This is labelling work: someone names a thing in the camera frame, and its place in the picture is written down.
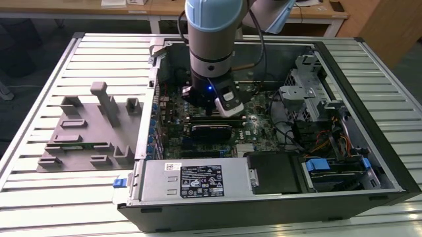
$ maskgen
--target wooden desk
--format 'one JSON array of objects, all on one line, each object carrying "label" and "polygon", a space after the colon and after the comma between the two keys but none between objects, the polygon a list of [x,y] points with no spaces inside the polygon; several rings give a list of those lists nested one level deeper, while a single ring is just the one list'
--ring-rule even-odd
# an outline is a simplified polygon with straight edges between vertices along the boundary
[{"label": "wooden desk", "polygon": [[0,18],[149,20],[151,3],[103,9],[102,0],[0,0]]},{"label": "wooden desk", "polygon": [[146,5],[128,4],[127,8],[103,9],[102,0],[2,0],[2,12],[70,14],[149,14],[153,1]]},{"label": "wooden desk", "polygon": [[393,69],[422,36],[421,0],[341,0],[350,19],[341,37],[362,37]]},{"label": "wooden desk", "polygon": [[[159,21],[177,20],[183,10],[185,0],[153,0],[150,8],[153,33],[159,34]],[[329,27],[323,36],[335,37],[344,21],[348,18],[349,14],[346,12],[334,11],[329,0],[325,0],[322,4],[315,6],[302,7],[302,9],[295,7],[291,11],[287,23],[327,24]]]},{"label": "wooden desk", "polygon": [[[50,19],[150,20],[153,34],[159,34],[159,21],[177,20],[185,0],[150,0],[146,5],[102,9],[102,0],[0,0],[0,17]],[[326,37],[334,37],[349,14],[335,12],[329,0],[322,4],[294,8],[287,23],[329,24]]]}]

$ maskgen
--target gray plastic block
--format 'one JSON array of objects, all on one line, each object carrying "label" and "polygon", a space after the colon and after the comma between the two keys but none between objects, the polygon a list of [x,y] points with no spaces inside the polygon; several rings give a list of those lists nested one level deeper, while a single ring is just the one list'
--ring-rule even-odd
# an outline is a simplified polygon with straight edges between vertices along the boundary
[{"label": "gray plastic block", "polygon": [[90,160],[94,166],[112,165],[107,155],[94,155]]},{"label": "gray plastic block", "polygon": [[39,165],[43,168],[59,168],[62,166],[62,161],[58,157],[40,158]]},{"label": "gray plastic block", "polygon": [[127,98],[126,100],[126,111],[128,115],[141,115],[143,112],[142,105],[138,98]]},{"label": "gray plastic block", "polygon": [[96,145],[96,146],[94,146],[94,150],[96,150],[96,152],[112,152],[114,151],[114,146],[108,142],[107,145]]},{"label": "gray plastic block", "polygon": [[131,151],[130,146],[126,146],[124,153],[122,152],[120,148],[116,147],[112,157],[116,159],[119,164],[134,164],[135,162],[135,154]]},{"label": "gray plastic block", "polygon": [[62,147],[46,147],[44,150],[51,155],[56,155],[56,154],[63,154],[64,153],[64,150],[62,149]]},{"label": "gray plastic block", "polygon": [[66,115],[79,115],[78,107],[83,107],[78,96],[66,96],[60,104],[60,108],[63,109]]},{"label": "gray plastic block", "polygon": [[80,135],[58,135],[54,142],[82,142]]},{"label": "gray plastic block", "polygon": [[107,95],[107,83],[103,81],[95,81],[91,85],[91,93],[98,97],[100,105],[102,105],[102,112],[107,115],[108,122],[112,127],[120,126],[120,121],[118,118],[118,105],[114,100],[114,97],[108,97]]},{"label": "gray plastic block", "polygon": [[83,128],[87,127],[87,121],[84,119],[67,119],[60,122],[60,127],[64,128]]},{"label": "gray plastic block", "polygon": [[[134,110],[142,108],[143,103],[131,102],[135,102]],[[118,127],[111,126],[108,116],[99,110],[99,103],[76,106],[79,115],[62,114],[43,154],[43,158],[58,157],[62,165],[39,165],[38,172],[134,168],[142,112],[128,115],[127,103],[115,103],[115,106]],[[100,161],[99,156],[107,156],[110,161]]]}]

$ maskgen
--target desk leg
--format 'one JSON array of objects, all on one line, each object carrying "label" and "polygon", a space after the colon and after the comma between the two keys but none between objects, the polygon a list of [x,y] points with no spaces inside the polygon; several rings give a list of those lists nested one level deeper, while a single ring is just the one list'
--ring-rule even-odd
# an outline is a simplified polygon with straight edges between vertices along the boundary
[{"label": "desk leg", "polygon": [[0,81],[0,98],[3,100],[12,100],[14,97],[15,97],[14,93],[8,90],[8,88]]},{"label": "desk leg", "polygon": [[151,33],[159,34],[159,16],[149,16]]},{"label": "desk leg", "polygon": [[345,19],[333,19],[331,24],[329,25],[329,28],[323,34],[323,37],[335,37],[338,30],[342,27]]}]

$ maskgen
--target metal grating table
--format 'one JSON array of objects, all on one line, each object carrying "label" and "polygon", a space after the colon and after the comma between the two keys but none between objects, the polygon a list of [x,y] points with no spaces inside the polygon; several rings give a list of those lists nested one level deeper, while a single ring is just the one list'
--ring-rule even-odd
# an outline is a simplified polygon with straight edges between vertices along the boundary
[{"label": "metal grating table", "polygon": [[[163,37],[178,36],[86,34],[72,39],[0,161],[0,236],[421,236],[422,196],[344,221],[145,234],[111,202],[112,181],[131,170],[36,173],[38,160],[62,115],[63,96],[79,95],[83,103],[96,102],[90,86],[103,80],[116,102],[128,97],[143,101],[153,93],[147,84],[155,75],[149,64],[150,42]],[[266,39],[325,42],[416,181],[422,184],[422,108],[366,44],[352,38]]]}]

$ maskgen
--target warning symbols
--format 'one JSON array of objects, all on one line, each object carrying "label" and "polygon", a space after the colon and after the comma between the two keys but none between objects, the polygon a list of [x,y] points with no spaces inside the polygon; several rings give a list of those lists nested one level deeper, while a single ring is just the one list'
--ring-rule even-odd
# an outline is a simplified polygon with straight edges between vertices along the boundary
[{"label": "warning symbols", "polygon": [[181,167],[182,198],[223,197],[223,173],[221,165]]}]

